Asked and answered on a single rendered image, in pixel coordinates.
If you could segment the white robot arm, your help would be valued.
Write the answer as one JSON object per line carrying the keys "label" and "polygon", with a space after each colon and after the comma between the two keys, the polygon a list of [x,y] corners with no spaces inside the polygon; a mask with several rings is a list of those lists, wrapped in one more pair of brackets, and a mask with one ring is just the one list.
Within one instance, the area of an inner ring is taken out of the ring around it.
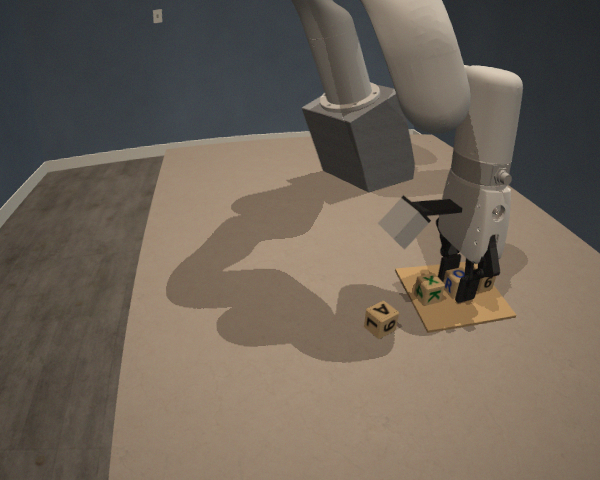
{"label": "white robot arm", "polygon": [[[342,113],[374,103],[380,89],[369,81],[349,12],[333,0],[291,1],[326,94],[321,107]],[[451,164],[456,176],[484,186],[509,185],[521,78],[464,65],[442,0],[360,1],[408,121],[429,133],[456,128]],[[379,225],[405,250],[431,221],[427,216],[453,213],[462,208],[451,199],[411,202],[403,195]]]}

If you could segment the tan flat mat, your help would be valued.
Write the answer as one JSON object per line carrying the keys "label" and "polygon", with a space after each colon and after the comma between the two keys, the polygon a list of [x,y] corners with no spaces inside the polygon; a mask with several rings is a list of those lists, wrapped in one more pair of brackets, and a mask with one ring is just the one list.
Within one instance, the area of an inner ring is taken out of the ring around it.
{"label": "tan flat mat", "polygon": [[444,290],[441,302],[423,306],[414,295],[416,279],[432,273],[438,276],[439,268],[440,264],[395,269],[427,333],[516,318],[494,285],[477,291],[474,299],[461,303]]}

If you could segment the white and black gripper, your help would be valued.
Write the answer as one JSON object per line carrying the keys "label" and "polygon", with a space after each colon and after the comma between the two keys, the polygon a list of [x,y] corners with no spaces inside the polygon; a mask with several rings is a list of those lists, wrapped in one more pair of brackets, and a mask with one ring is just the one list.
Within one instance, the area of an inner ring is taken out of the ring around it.
{"label": "white and black gripper", "polygon": [[[500,274],[511,189],[507,185],[484,186],[466,181],[450,168],[442,199],[451,199],[462,208],[462,213],[439,215],[436,220],[443,243],[439,279],[444,280],[446,270],[459,268],[459,252],[466,257],[465,275],[460,279],[455,298],[461,303],[475,298],[479,279]],[[478,269],[473,270],[474,264],[478,264]]]}

